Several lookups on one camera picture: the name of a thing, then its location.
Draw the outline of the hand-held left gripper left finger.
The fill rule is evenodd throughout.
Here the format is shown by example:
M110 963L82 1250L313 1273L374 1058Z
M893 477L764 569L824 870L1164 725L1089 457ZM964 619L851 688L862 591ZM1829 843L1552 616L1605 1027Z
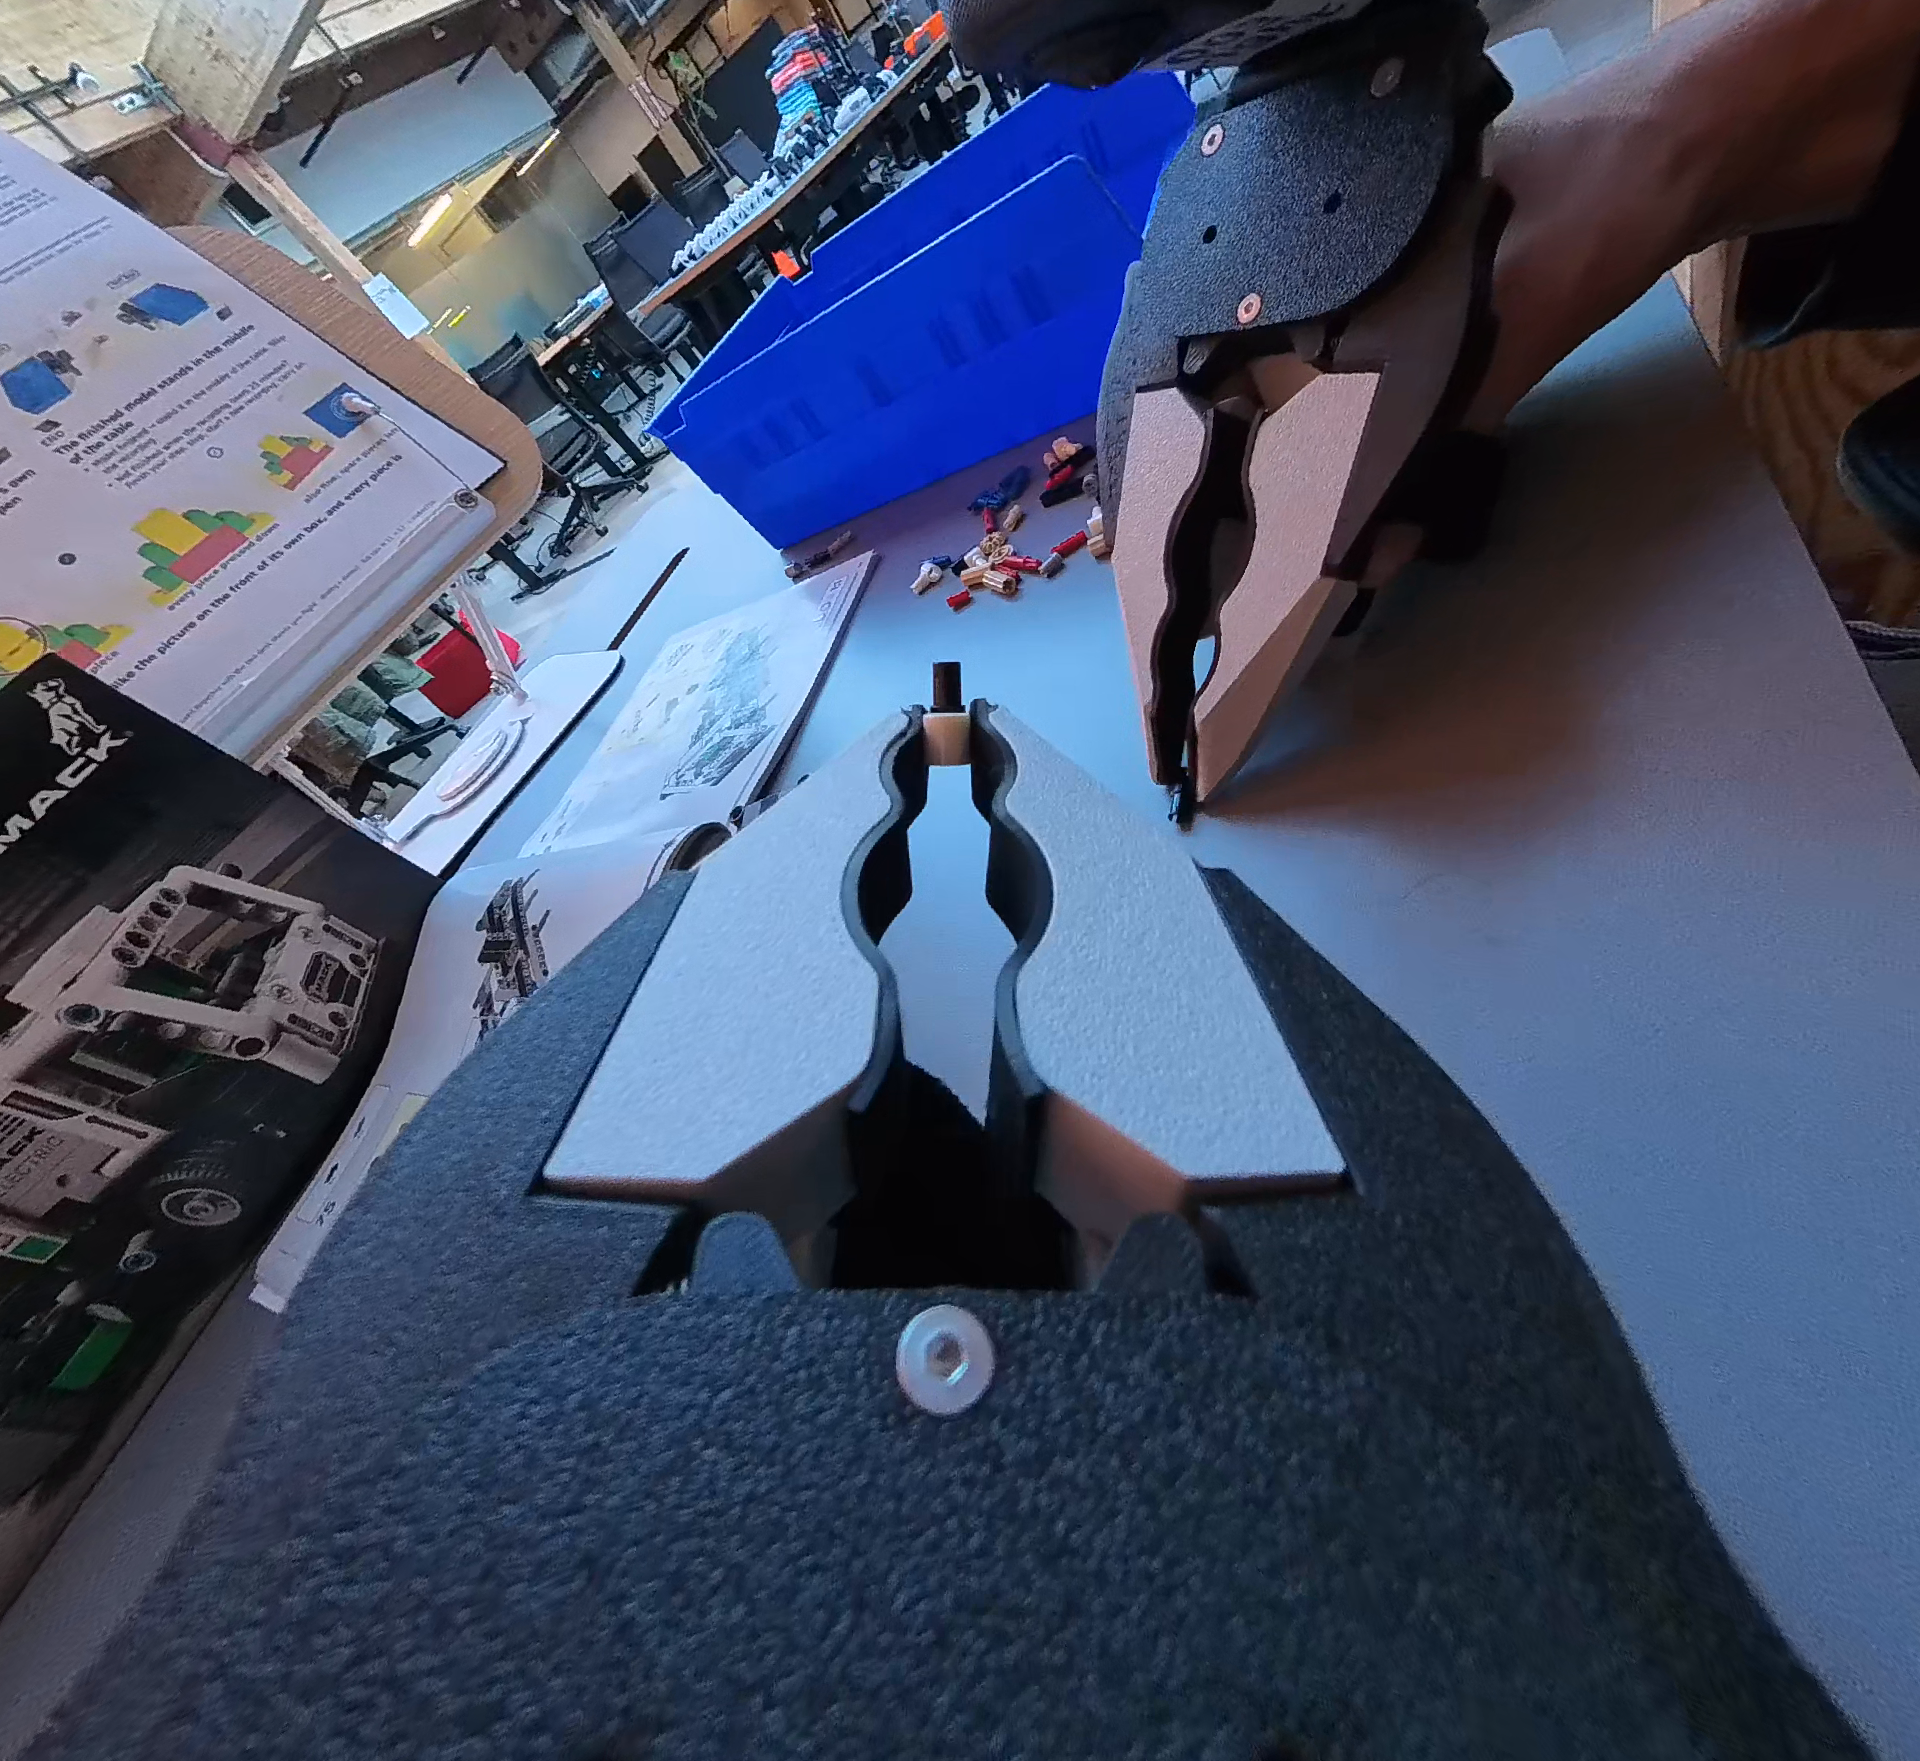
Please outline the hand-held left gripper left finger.
M690 878L610 1030L544 1186L642 1202L642 1286L690 1276L701 1230L764 1223L830 1278L875 1103L902 1069L882 939L915 891L920 708L887 715Z

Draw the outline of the dark sleeve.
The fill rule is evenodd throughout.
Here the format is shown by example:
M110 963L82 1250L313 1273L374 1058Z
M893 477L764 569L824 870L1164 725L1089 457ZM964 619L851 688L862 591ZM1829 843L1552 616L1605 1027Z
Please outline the dark sleeve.
M1917 89L1860 211L1745 244L1735 343L1917 327Z

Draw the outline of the person's right hand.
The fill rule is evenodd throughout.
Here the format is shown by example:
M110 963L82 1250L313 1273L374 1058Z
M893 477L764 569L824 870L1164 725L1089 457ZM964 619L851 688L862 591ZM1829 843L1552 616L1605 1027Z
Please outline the person's right hand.
M1492 358L1467 428L1496 433L1660 276L1741 232L1741 87L1713 64L1622 59L1492 131L1510 201L1492 260Z

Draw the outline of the red container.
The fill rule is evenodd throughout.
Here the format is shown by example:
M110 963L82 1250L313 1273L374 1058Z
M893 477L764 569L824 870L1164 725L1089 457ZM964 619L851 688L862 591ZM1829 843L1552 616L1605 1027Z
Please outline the red container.
M414 667L425 674L419 697L448 721L466 718L491 696L491 671L466 625L452 625L425 647Z

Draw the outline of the laminated instruction sheet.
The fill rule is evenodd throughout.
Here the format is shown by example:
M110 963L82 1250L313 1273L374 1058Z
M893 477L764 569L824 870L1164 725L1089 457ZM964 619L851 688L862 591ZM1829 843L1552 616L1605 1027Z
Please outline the laminated instruction sheet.
M299 592L357 584L487 478L340 353L171 232L3 140L4 682L69 666L180 725L269 613L264 566Z

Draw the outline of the black truck picture booklet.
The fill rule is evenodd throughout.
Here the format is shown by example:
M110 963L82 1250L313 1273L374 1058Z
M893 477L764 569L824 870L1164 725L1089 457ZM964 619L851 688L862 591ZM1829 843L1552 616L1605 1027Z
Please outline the black truck picture booklet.
M59 659L3 692L3 1497L105 1450L337 1142L440 880Z

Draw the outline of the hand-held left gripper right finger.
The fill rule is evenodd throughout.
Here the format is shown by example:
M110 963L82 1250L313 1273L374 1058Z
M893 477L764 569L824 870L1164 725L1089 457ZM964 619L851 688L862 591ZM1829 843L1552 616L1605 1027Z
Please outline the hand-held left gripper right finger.
M990 1131L1091 1284L1143 1219L1336 1192L1348 1164L1180 838L1001 703L970 713L995 980Z

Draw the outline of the open lego instruction booklet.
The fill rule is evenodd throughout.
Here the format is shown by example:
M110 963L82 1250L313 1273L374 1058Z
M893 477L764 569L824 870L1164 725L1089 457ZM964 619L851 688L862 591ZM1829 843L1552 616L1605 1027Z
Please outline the open lego instruction booklet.
M521 855L729 822L802 728L875 566L873 552L857 553L663 644Z

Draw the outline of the blue plastic bin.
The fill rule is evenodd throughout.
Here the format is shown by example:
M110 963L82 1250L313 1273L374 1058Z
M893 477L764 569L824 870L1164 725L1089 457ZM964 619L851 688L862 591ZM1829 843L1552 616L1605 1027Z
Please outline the blue plastic bin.
M1139 229L1068 155L743 363L659 442L788 549L1089 415Z
M1134 73L1097 91L1045 84L818 244L805 279L860 286L1068 160L1087 164L1140 233L1157 180L1191 124L1195 105L1173 73Z

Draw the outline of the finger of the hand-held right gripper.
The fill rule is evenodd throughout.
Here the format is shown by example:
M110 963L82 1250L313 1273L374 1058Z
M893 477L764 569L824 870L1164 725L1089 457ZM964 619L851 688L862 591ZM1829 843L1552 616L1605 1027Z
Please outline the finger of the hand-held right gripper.
M1246 524L1243 459L1254 428L1246 398L1198 403L1175 385L1135 394L1118 508L1118 597L1147 772L1195 785L1195 654L1218 624L1220 546Z
M1262 358L1241 375L1241 398L1262 409L1241 468L1241 571L1220 597L1215 659L1195 701L1198 806L1241 772L1352 605L1330 553L1378 382L1373 364L1325 372L1302 358Z

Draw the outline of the pile of small lego pieces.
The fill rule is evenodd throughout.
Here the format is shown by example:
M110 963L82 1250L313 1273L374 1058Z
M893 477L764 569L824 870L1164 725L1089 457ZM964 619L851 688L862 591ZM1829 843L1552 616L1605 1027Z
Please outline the pile of small lego pieces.
M1091 442L1058 435L972 492L970 540L924 555L911 597L939 597L958 613L974 602L1012 602L1028 584L1056 581L1080 560L1111 563L1099 482Z

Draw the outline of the person's right forearm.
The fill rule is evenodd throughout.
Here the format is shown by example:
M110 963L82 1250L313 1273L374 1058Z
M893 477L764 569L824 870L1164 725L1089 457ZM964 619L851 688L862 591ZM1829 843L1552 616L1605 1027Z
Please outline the person's right forearm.
M1714 0L1657 51L1645 201L1675 267L1864 213L1916 87L1917 0Z

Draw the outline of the thin black rod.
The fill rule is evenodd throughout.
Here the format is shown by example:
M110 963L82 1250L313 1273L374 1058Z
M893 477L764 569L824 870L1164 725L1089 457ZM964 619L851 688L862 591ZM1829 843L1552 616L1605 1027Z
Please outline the thin black rod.
M626 643L629 643L635 638L637 625L645 619L649 609L664 592L671 576L682 569L685 555L689 555L689 546L671 553L671 559L659 569L658 578L649 584L642 599L635 605L635 609L626 616L626 620L619 625L619 630L605 644L609 652L621 654Z

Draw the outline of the long cluttered work desk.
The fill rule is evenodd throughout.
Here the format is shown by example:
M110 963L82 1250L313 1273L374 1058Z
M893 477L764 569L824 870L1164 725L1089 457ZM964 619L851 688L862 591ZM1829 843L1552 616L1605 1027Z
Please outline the long cluttered work desk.
M676 229L664 225L663 206L621 229L613 267L642 274L645 290L627 301L605 271L607 303L544 346L540 370L571 378L588 358L607 358L615 370L659 364L679 353L701 358L759 293L781 280L783 260L802 274L824 227L850 227L895 190L901 175L944 155L950 73L946 22L934 14L829 122L802 127L794 169L770 167L675 255L664 253Z

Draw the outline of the white stand base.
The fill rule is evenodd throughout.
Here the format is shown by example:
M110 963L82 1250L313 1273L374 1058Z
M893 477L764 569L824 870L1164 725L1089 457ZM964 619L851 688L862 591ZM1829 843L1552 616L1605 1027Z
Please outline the white stand base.
M381 829L383 848L446 878L512 803L622 667L619 648L571 652L523 671L466 739Z

